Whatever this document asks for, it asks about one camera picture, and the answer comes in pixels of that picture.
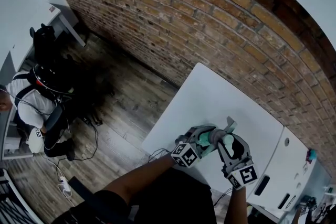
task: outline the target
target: white shirt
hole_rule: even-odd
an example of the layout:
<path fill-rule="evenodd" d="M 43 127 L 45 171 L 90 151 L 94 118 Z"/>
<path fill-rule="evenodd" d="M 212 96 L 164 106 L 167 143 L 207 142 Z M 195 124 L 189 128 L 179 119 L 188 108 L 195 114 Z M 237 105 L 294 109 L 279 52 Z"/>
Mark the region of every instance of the white shirt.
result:
<path fill-rule="evenodd" d="M 17 74 L 26 74 L 27 72 L 19 72 Z M 30 83 L 27 79 L 16 79 L 13 80 L 10 84 L 6 86 L 8 93 L 14 97 L 24 88 L 30 86 Z M 11 102 L 15 105 L 15 98 L 10 97 Z M 32 90 L 30 93 L 26 94 L 22 100 L 32 104 L 39 111 L 45 114 L 50 114 L 55 105 L 48 98 L 42 96 L 37 90 Z M 42 128 L 44 121 L 49 118 L 49 115 L 43 115 L 32 108 L 30 105 L 25 102 L 20 101 L 18 104 L 18 113 L 26 124 L 32 125 L 37 128 Z"/>

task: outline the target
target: desk leg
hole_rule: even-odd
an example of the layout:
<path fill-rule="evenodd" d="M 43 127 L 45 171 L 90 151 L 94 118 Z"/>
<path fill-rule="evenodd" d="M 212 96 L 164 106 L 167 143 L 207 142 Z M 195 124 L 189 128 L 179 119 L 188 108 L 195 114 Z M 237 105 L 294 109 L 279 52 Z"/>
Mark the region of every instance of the desk leg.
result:
<path fill-rule="evenodd" d="M 77 34 L 77 32 L 73 29 L 73 27 L 69 24 L 68 20 L 65 19 L 63 14 L 61 13 L 59 16 L 59 19 L 64 24 L 64 26 L 69 30 L 69 32 L 73 35 L 73 37 L 80 43 L 83 47 L 86 45 L 85 42 L 80 38 L 80 36 Z"/>

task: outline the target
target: brick wall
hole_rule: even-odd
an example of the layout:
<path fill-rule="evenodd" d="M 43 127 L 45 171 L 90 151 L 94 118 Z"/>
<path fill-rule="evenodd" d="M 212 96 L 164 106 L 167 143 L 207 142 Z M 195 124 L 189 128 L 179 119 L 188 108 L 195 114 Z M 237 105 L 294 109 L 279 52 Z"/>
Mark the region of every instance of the brick wall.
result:
<path fill-rule="evenodd" d="M 179 85 L 202 62 L 336 175 L 335 51 L 295 0 L 67 1 L 91 30 Z"/>

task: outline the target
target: black shirt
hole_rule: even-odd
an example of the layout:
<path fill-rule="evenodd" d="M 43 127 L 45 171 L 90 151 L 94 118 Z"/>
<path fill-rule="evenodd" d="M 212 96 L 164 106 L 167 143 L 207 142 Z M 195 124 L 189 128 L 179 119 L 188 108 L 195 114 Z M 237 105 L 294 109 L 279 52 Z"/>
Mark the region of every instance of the black shirt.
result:
<path fill-rule="evenodd" d="M 130 206 L 119 195 L 107 190 L 101 190 L 95 195 L 111 210 L 126 218 L 130 213 L 130 206 L 139 205 L 134 223 L 216 223 L 210 187 L 172 168 L 134 197 Z M 99 219 L 101 217 L 83 202 L 62 214 L 53 223 L 102 224 Z"/>

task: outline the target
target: shoe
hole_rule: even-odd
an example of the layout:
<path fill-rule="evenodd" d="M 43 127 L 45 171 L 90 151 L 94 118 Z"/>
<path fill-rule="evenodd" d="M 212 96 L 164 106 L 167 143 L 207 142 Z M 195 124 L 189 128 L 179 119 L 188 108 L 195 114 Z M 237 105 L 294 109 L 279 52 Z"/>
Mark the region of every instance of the shoe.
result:
<path fill-rule="evenodd" d="M 67 159 L 71 162 L 75 159 L 75 143 L 73 142 L 71 138 L 67 140 L 67 143 L 69 143 L 69 150 L 66 156 L 67 156 Z"/>

